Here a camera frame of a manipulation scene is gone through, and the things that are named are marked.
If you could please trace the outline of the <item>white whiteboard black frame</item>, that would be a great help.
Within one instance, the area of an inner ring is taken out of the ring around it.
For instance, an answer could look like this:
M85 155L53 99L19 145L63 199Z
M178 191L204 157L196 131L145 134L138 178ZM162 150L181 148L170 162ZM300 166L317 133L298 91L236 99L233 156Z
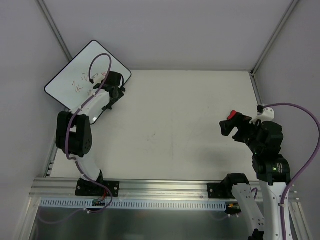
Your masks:
M132 76L125 65L98 41L92 40L44 87L44 91L73 111L98 91L93 90L90 79L96 74L105 77L108 69L122 74L124 85Z

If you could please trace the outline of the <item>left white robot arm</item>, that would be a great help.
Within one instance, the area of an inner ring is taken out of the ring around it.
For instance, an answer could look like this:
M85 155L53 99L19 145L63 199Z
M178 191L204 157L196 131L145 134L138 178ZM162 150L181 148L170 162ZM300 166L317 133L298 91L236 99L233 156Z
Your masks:
M86 189L94 196L104 191L102 171L97 167L90 153L93 145L91 125L124 96L124 77L111 71L107 79L95 74L90 81L93 84L93 98L85 105L73 111L61 111L57 116L55 145L62 150L67 159L75 161L80 168L80 179L88 182Z

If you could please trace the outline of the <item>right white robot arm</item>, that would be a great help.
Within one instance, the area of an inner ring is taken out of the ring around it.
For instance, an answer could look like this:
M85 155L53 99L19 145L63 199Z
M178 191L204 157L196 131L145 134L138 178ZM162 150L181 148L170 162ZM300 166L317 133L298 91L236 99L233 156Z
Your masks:
M291 240L293 238L290 210L290 166L281 155L284 139L281 125L264 113L253 119L232 111L219 123L221 134L244 143L252 152L252 166L259 181L264 211L261 211L252 195L251 185L243 173L230 173L220 183L228 198L235 198L244 217L250 240Z

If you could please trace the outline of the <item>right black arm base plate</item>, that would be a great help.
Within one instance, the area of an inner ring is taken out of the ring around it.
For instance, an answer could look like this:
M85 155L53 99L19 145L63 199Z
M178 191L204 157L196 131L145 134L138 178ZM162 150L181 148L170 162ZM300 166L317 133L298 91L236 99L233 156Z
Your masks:
M207 194L209 199L234 199L230 188L224 183L213 183L207 184Z

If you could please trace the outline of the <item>red bone-shaped eraser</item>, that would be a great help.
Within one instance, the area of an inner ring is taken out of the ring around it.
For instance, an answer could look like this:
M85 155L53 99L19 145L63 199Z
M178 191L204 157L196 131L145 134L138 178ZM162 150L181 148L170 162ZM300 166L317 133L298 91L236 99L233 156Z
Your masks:
M232 111L230 112L230 115L227 117L227 120L231 120L236 114L237 114L237 111L232 110Z

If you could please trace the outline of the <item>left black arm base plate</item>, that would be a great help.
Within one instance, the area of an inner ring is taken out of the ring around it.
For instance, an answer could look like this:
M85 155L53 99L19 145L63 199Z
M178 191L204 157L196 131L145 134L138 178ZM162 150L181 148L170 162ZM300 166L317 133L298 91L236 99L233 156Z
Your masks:
M113 197L119 196L119 190L120 190L120 182L119 181L113 181L113 180L104 180L102 185L107 187L110 192L112 193ZM75 189L75 195L81 196L81 197L102 197L105 192L105 189L103 187L100 187L96 184L93 184L90 181L83 180L80 178L77 181L76 189Z

